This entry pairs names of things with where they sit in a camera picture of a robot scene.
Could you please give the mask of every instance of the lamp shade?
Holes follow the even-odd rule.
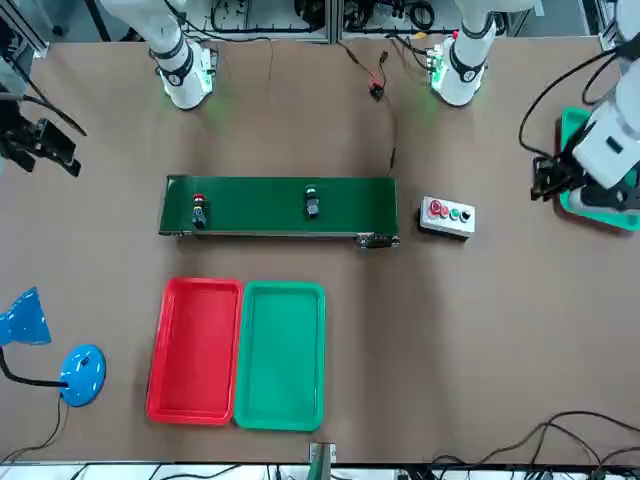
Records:
[[[0,347],[11,342],[28,345],[51,343],[36,287],[20,295],[6,313],[0,313]]]

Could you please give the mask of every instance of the red tray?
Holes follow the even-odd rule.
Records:
[[[147,415],[154,422],[224,425],[233,414],[242,284],[176,277],[164,290]]]

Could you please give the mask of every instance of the table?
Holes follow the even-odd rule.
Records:
[[[390,52],[387,93],[400,127],[394,250],[157,235],[167,174],[385,174],[389,114],[342,49],[274,42],[269,80],[268,44],[223,45],[216,95],[192,112],[164,95],[144,44],[56,44],[35,63],[36,83],[89,137],[74,137],[78,179],[44,160],[31,177],[14,166],[0,177],[0,305],[36,284],[53,335],[47,347],[12,344],[7,361],[18,374],[55,377],[73,345],[94,342],[108,375],[95,403],[70,412],[60,441],[25,458],[305,462],[310,441],[328,441],[341,462],[421,462],[442,451],[473,461],[563,409],[640,423],[640,239],[577,227],[532,203],[531,157],[516,141],[532,99],[597,53],[597,40],[497,41],[466,109],[428,94],[413,60],[405,70],[389,41],[350,46],[372,69]],[[579,104],[589,73],[540,106],[530,143],[552,147],[553,122]],[[474,205],[475,236],[462,245],[419,235],[412,214],[425,194]],[[160,298],[175,275],[325,286],[319,431],[146,419]],[[0,452],[42,441],[54,420],[55,392],[0,379]],[[634,440],[591,419],[564,424],[604,451]],[[526,462],[531,451],[496,462]],[[587,462],[557,433],[540,460]]]

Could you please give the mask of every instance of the white robotic arm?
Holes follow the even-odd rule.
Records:
[[[186,0],[173,0],[182,9]],[[165,92],[183,110],[200,104],[213,90],[215,54],[182,33],[162,0],[102,0],[105,9],[144,38],[155,58]]]
[[[456,0],[462,28],[456,38],[439,46],[441,58],[430,72],[431,88],[450,105],[468,104],[480,88],[487,54],[496,37],[493,12],[518,12],[537,0]]]
[[[618,84],[556,157],[537,159],[532,199],[570,191],[577,212],[640,214],[640,1],[618,0],[626,43],[613,58],[629,62]]]

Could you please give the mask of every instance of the plastic tray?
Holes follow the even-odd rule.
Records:
[[[571,138],[571,135],[573,135],[574,132],[589,119],[589,115],[591,115],[590,112],[582,108],[569,107],[564,109],[560,125],[560,149],[564,148],[569,141],[569,138]],[[630,184],[635,185],[635,172],[630,172],[625,178]],[[640,217],[635,214],[575,211],[571,208],[571,205],[569,205],[569,192],[563,192],[560,194],[560,204],[565,211],[573,215],[579,215],[595,222],[604,223],[615,228],[621,228],[629,232],[637,232],[640,230]]]
[[[147,394],[156,422],[224,425],[233,394],[242,285],[172,278],[162,299]]]
[[[251,282],[244,293],[234,418],[243,428],[312,431],[324,416],[325,294]]]

